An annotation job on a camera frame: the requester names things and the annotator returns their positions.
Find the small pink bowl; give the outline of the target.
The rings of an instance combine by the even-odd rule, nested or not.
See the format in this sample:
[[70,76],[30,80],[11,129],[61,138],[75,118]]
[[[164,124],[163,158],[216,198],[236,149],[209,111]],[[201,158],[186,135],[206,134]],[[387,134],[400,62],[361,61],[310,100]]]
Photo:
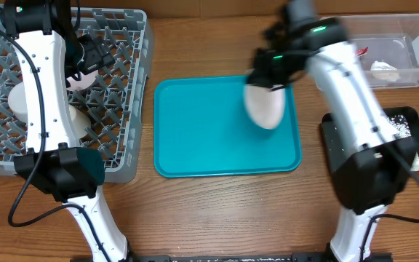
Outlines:
[[84,75],[83,73],[81,73],[81,79],[80,80],[75,80],[72,76],[67,78],[67,90],[69,91],[82,91],[85,90],[86,88],[91,87],[95,81],[96,81],[96,76],[98,75],[98,71],[93,71],[90,74]]

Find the large white plate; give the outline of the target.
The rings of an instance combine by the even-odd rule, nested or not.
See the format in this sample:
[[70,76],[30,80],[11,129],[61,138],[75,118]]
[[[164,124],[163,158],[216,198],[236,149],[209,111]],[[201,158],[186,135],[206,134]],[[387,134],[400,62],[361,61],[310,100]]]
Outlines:
[[246,84],[243,101],[249,118],[257,126],[274,130],[280,125],[286,107],[284,88],[272,91],[269,88]]

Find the cream cup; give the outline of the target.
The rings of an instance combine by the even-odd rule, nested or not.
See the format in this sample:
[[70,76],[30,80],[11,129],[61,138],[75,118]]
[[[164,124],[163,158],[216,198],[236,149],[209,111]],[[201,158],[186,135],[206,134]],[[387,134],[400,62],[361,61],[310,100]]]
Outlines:
[[69,106],[69,111],[71,121],[73,123],[73,129],[77,138],[83,138],[87,135],[86,128],[91,127],[91,121],[89,117],[74,106]]

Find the red snack wrapper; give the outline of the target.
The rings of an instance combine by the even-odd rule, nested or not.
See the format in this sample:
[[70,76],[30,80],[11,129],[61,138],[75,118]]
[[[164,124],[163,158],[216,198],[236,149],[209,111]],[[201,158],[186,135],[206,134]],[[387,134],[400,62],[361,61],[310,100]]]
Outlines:
[[365,55],[367,53],[367,51],[368,51],[368,47],[365,47],[363,49],[358,49],[356,51],[356,56],[361,57],[362,55]]

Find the grey-green bowl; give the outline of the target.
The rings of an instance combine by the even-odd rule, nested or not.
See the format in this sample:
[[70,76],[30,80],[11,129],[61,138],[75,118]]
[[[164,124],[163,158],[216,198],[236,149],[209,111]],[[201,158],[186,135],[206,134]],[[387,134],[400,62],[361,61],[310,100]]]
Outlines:
[[21,82],[16,84],[10,91],[8,96],[8,104],[15,117],[26,123],[28,121],[27,103],[25,97],[24,84]]

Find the white napkin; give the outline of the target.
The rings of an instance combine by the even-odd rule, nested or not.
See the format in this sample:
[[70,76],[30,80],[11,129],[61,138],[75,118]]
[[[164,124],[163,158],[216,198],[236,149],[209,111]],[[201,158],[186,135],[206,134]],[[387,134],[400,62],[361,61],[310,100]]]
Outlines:
[[397,71],[397,68],[382,61],[375,61],[371,65],[370,71],[372,75],[379,80],[387,82],[396,82],[400,79],[400,75]]

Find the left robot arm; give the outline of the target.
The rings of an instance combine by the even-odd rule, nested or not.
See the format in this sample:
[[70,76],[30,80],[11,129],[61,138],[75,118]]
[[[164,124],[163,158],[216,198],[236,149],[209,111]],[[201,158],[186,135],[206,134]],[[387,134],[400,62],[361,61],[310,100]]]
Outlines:
[[20,62],[28,110],[26,153],[15,157],[16,173],[72,214],[94,261],[128,261],[129,242],[103,193],[103,159],[81,147],[66,87],[68,78],[111,66],[109,48],[99,37],[77,35],[80,16],[69,1],[6,1],[0,17]]

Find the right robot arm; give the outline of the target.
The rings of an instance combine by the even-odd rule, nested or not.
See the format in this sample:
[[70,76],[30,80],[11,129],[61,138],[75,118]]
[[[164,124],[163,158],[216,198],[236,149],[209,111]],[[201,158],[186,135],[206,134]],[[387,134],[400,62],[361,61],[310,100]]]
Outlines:
[[388,123],[340,19],[318,18],[310,1],[289,1],[281,17],[265,32],[268,46],[255,52],[244,86],[245,108],[256,125],[275,129],[295,73],[305,71],[316,82],[345,156],[331,172],[341,211],[323,259],[367,261],[378,220],[406,186],[415,143],[399,138]]

